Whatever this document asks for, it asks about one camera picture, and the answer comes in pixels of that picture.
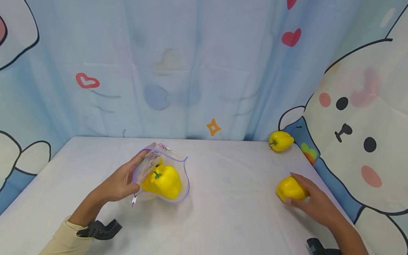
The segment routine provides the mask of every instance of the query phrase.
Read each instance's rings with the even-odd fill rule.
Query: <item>clear plastic bag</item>
[[[136,202],[136,198],[141,196],[145,198],[143,200],[146,200],[146,198],[151,199],[155,197],[160,197],[161,199],[169,203],[179,203],[183,201],[188,196],[188,193],[190,191],[190,182],[188,180],[187,172],[185,169],[185,161],[187,160],[187,157],[179,155],[178,153],[176,153],[175,151],[161,143],[157,144],[155,147],[147,146],[146,148],[144,148],[144,150],[145,149],[151,151],[146,155],[143,161],[133,171],[132,182],[140,185],[140,191],[134,195],[132,200],[132,206]],[[145,185],[146,182],[144,181],[147,178],[149,178],[147,182],[150,180],[156,181],[155,179],[158,179],[162,175],[162,173],[158,174],[155,171],[158,169],[157,167],[159,163],[162,164],[163,166],[173,167],[178,173],[178,176],[181,181],[181,190],[178,192],[175,198],[169,199],[168,197],[157,192],[150,192],[143,189],[143,187],[146,187]],[[166,177],[167,179],[172,179],[174,176],[163,177]]]

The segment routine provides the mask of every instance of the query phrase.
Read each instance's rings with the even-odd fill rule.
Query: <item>black wrist strap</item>
[[[310,250],[313,255],[341,255],[339,249],[325,249],[317,238],[307,239],[307,244],[309,245]]]
[[[93,237],[98,240],[109,240],[122,229],[122,226],[115,220],[111,221],[107,226],[99,220],[92,222],[87,229],[77,232],[78,237]]]

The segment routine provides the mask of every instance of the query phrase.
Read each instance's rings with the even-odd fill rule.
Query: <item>bunny face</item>
[[[330,68],[304,113],[330,171],[386,213],[408,208],[407,70],[408,47],[396,38],[366,46]]]

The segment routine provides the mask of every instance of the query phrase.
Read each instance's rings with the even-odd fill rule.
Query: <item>white tablecloth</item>
[[[93,188],[153,141],[188,156],[189,197],[107,204],[98,219],[116,218],[123,229],[94,241],[89,254],[301,255],[310,237],[337,247],[326,228],[275,195],[293,171],[335,201],[296,145],[275,153],[267,142],[74,137],[0,216],[0,253],[38,254]]]

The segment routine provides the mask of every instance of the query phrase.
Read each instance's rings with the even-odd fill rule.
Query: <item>bell pepper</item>
[[[295,141],[288,133],[284,131],[273,132],[269,137],[269,146],[276,152],[281,152],[289,148]]]
[[[159,165],[155,167],[141,184],[144,191],[152,192],[168,199],[175,199],[181,191],[180,175],[174,167]]]
[[[309,191],[292,176],[286,177],[278,184],[276,194],[283,202],[285,202],[287,198],[303,200],[310,196]]]
[[[157,163],[156,167],[163,165],[163,159],[162,157],[159,157],[159,163]]]

